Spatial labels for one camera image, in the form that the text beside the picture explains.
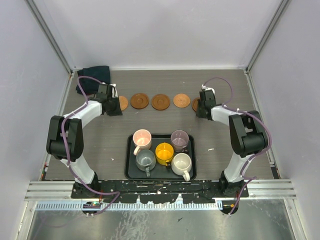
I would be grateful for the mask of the light cork coaster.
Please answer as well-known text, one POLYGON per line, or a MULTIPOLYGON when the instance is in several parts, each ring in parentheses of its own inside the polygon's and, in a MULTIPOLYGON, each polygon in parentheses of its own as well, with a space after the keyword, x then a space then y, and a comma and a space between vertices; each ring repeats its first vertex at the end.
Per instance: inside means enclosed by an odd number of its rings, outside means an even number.
POLYGON ((120 109, 121 111, 124 111, 127 109, 129 105, 129 101, 125 96, 119 96, 119 103, 120 103, 120 109))
POLYGON ((174 96, 173 103, 178 108, 186 108, 191 103, 191 100, 188 95, 179 93, 174 96))

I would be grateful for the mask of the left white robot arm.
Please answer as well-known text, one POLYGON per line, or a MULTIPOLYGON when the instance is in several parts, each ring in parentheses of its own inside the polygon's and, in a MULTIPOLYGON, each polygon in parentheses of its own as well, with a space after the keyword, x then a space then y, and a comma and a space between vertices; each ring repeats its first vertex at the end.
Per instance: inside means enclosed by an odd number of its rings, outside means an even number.
POLYGON ((74 176, 88 198, 100 193, 98 176, 84 157, 83 128, 102 115, 121 116, 122 110, 115 83, 101 83, 97 93, 83 105, 65 115, 54 115, 49 122, 46 151, 60 160, 74 176))

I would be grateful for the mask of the purple glass mug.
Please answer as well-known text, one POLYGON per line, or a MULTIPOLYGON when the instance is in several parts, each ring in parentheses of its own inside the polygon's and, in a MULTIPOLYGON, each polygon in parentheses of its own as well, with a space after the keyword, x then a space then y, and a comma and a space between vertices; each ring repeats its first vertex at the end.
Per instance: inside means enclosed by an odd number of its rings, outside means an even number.
POLYGON ((175 130, 170 136, 170 142, 176 153, 189 153, 189 135, 183 130, 175 130))

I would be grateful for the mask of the white ceramic mug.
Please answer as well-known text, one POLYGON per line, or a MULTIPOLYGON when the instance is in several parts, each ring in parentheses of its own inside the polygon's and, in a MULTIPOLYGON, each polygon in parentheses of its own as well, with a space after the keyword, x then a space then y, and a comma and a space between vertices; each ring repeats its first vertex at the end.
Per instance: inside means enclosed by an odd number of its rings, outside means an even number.
POLYGON ((172 171, 182 176, 186 182, 191 180, 190 171, 192 168, 192 160, 186 153, 178 153, 171 161, 172 171))

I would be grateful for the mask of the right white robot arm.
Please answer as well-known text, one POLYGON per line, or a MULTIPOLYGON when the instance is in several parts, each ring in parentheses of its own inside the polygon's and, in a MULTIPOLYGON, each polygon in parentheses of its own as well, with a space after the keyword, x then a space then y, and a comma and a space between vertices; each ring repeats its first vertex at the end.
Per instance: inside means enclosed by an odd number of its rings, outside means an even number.
POLYGON ((223 196, 231 197, 244 185, 244 174, 252 159, 271 142, 266 126, 256 110, 241 111, 217 104, 214 89, 204 85, 199 92, 196 116, 229 127, 233 154, 220 175, 219 191, 223 196))

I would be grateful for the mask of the pink ceramic mug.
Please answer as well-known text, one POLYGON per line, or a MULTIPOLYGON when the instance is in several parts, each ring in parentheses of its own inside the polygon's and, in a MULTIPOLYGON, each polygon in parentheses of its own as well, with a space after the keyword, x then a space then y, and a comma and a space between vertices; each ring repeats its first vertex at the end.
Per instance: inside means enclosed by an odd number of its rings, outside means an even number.
POLYGON ((136 156, 142 150, 149 150, 152 146, 152 135, 146 129, 139 129, 133 134, 135 149, 133 154, 136 156))

